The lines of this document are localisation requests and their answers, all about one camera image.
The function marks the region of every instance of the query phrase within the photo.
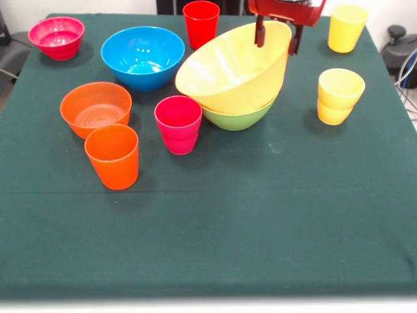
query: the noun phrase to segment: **yellow cup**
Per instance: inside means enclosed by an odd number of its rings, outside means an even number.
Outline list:
[[[351,114],[365,91],[365,81],[344,68],[331,68],[319,77],[319,119],[328,125],[339,125]]]
[[[353,51],[367,22],[367,11],[358,5],[338,5],[330,19],[328,46],[338,53]]]

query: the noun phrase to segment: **pink bowl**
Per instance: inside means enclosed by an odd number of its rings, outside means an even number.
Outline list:
[[[34,46],[56,61],[73,58],[81,46],[84,24],[76,18],[58,16],[37,23],[28,33]]]

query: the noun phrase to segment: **cup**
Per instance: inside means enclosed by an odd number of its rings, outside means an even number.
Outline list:
[[[330,18],[329,48],[338,53],[353,51],[367,17],[367,11],[358,5],[338,5]]]
[[[351,114],[365,91],[365,81],[344,68],[325,70],[319,77],[317,113],[327,125],[339,125]]]
[[[184,6],[188,40],[194,50],[216,36],[220,8],[210,1],[193,1]]]
[[[139,175],[139,136],[129,126],[112,124],[92,131],[84,150],[104,186],[123,190]]]
[[[194,149],[203,116],[198,102],[187,96],[168,97],[156,105],[154,116],[169,152],[186,155]]]

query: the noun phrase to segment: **bowl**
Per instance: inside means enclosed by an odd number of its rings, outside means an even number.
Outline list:
[[[40,21],[27,36],[34,46],[51,59],[66,61],[77,54],[84,32],[85,27],[80,20],[58,16]]]
[[[184,42],[172,31],[140,26],[110,36],[101,55],[120,81],[137,91],[150,92],[173,80],[184,52]]]
[[[254,43],[255,23],[228,31],[195,51],[179,68],[177,89],[211,111],[245,114],[262,108],[283,85],[291,29],[266,21],[265,45]]]
[[[130,93],[120,85],[93,82],[71,90],[62,100],[60,112],[69,127],[85,139],[94,129],[127,125],[132,108]]]
[[[250,128],[265,116],[265,114],[269,111],[269,109],[271,109],[272,105],[274,104],[276,97],[277,96],[275,96],[273,100],[269,101],[262,108],[250,113],[243,113],[237,115],[224,114],[212,111],[202,106],[203,115],[210,122],[224,130],[244,130]]]

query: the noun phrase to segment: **plastic cup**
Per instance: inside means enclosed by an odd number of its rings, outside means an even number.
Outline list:
[[[367,11],[358,5],[338,5],[330,18],[329,48],[338,53],[353,51],[367,17]]]
[[[169,152],[186,155],[194,149],[203,116],[198,102],[187,96],[168,97],[156,105],[154,116]]]
[[[217,33],[220,8],[210,1],[193,1],[184,6],[188,40],[193,49],[198,49],[212,40]]]
[[[339,125],[351,114],[365,91],[365,81],[344,68],[325,70],[319,77],[319,119],[328,125]]]
[[[92,131],[84,150],[104,186],[123,190],[132,186],[139,175],[139,136],[122,124],[112,124]]]
[[[69,127],[85,139],[94,129],[109,124],[129,123],[130,93],[109,82],[86,83],[71,90],[61,102],[61,116]]]

